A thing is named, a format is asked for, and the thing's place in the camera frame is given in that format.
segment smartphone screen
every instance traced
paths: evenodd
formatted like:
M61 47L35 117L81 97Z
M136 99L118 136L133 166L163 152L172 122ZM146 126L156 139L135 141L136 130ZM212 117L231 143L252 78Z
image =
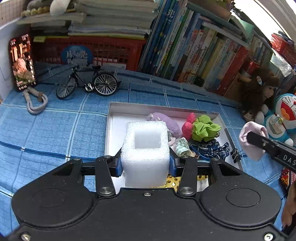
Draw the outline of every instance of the smartphone screen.
M28 86L35 86L35 71L29 34L10 40L9 49L17 90L22 91Z

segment foam cube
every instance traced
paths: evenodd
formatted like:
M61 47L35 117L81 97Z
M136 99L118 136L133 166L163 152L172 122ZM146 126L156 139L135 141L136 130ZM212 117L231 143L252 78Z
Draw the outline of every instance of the foam cube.
M164 185L170 163L165 122L127 123L121 161L126 175L126 187L151 188Z

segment shallow cardboard tray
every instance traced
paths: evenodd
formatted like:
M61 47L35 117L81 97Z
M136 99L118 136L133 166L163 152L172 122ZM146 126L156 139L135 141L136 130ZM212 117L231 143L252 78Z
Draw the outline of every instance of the shallow cardboard tray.
M133 104L133 103L121 103L121 102L111 102L109 107L109 113L107 118L107 129L106 129L106 140L105 140L105 155L114 156L119 149L122 147L123 140L126 135L126 124L132 121L145 121L146 117L150 113L159 112L163 113L173 120L175 120L180 128L186 122L186 118L189 113L195 113L196 117L201 115L208 115L213 123L216 123L222 127L220 131L220 136L216 138L221 145L225 142L229 143L230 151L235 149L234 143L230 137L230 134L224 124L219 113L200 110L190 110L181 109L173 107L164 106L154 106L146 104ZM234 163L231 155L229 155L226 160L227 163L235 166L242 170L240 162ZM125 177L113 177L112 178L114 186L116 188L116 193L119 192L120 187L124 187ZM206 183L198 181L198 189L206 188Z

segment screw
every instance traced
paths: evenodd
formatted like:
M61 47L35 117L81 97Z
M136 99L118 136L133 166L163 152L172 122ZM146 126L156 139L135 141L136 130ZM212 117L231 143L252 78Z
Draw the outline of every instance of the screw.
M152 194L151 194L150 192L144 192L143 195L144 195L145 197L150 197Z
M20 237L24 241L30 241L31 240L31 236L28 233L23 233Z
M108 194L111 194L112 192L113 192L113 189L111 187L101 187L99 189L99 193L103 195L108 195Z
M193 189L191 187L182 187L180 192L184 195L190 195L193 193Z
M271 240L273 240L273 238L274 238L274 235L270 234L270 233L268 233L264 236L265 241L271 241Z

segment bicycle wheel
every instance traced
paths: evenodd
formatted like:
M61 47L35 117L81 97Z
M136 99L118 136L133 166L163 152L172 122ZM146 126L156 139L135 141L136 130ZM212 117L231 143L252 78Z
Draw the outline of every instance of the bicycle wheel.
M70 77L66 83L59 84L57 87L57 97L64 99L68 97L77 87L76 81Z
M100 95L112 95L117 88L117 82L109 73L99 73L94 79L94 87Z

